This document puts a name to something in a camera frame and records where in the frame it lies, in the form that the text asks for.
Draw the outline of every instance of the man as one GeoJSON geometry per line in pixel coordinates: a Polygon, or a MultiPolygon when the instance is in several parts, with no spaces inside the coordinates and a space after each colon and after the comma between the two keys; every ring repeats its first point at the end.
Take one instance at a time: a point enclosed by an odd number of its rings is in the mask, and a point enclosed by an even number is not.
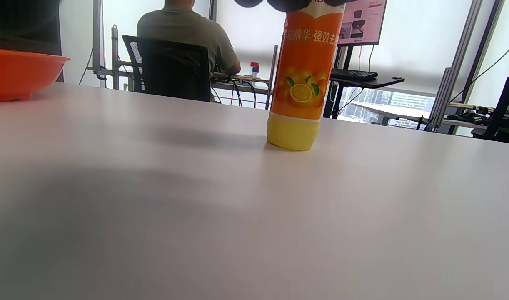
{"type": "Polygon", "coordinates": [[[215,64],[223,73],[238,74],[240,61],[230,40],[216,22],[201,17],[192,10],[195,0],[165,0],[162,10],[145,14],[138,22],[138,37],[169,40],[208,49],[210,76],[215,64]]]}

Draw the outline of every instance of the chair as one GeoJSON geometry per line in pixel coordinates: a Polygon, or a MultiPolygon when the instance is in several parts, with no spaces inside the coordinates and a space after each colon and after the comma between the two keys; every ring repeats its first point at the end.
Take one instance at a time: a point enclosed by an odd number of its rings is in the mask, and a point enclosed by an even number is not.
{"type": "Polygon", "coordinates": [[[210,101],[208,49],[153,38],[123,36],[134,72],[134,91],[210,101]]]}
{"type": "Polygon", "coordinates": [[[509,78],[506,79],[501,98],[486,131],[473,131],[473,137],[509,144],[509,78]]]}

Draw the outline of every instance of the keyboard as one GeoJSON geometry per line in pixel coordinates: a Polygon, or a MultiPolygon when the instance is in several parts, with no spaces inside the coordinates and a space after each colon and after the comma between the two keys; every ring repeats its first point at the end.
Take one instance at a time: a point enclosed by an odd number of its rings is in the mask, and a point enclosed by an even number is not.
{"type": "Polygon", "coordinates": [[[375,72],[341,70],[341,69],[332,69],[332,73],[330,75],[331,78],[335,79],[361,80],[361,81],[373,80],[377,76],[379,76],[379,74],[375,72]]]}

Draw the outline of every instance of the green shirt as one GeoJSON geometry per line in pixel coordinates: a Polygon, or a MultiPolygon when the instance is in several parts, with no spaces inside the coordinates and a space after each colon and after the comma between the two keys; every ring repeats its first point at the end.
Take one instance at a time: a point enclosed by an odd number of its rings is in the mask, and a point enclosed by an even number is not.
{"type": "Polygon", "coordinates": [[[206,47],[210,76],[215,63],[228,70],[237,59],[223,28],[189,8],[166,6],[146,13],[138,22],[138,37],[206,47]]]}

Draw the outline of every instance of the man's arm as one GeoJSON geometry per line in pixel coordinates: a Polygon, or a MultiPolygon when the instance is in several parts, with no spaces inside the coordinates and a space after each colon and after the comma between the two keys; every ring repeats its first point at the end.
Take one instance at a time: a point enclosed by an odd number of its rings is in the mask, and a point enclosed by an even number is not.
{"type": "Polygon", "coordinates": [[[229,75],[238,74],[242,67],[241,63],[234,53],[232,44],[223,30],[223,28],[216,23],[216,43],[218,45],[218,53],[216,57],[216,63],[220,66],[223,73],[229,75]]]}

